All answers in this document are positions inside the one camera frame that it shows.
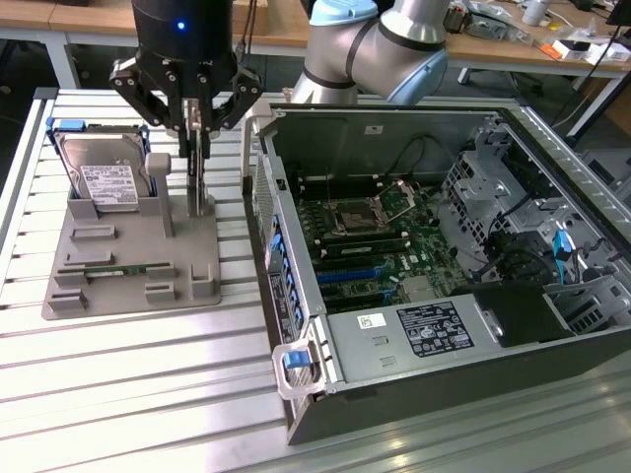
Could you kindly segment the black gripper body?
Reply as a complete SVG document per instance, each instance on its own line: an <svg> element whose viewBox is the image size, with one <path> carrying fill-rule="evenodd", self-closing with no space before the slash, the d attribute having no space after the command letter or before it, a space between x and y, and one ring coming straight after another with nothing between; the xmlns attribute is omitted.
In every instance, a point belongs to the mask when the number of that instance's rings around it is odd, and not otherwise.
<svg viewBox="0 0 631 473"><path fill-rule="evenodd" d="M137 63L155 89L177 86L196 99L201 86L216 96L230 85L237 73L231 1L134 1L132 10Z"/></svg>

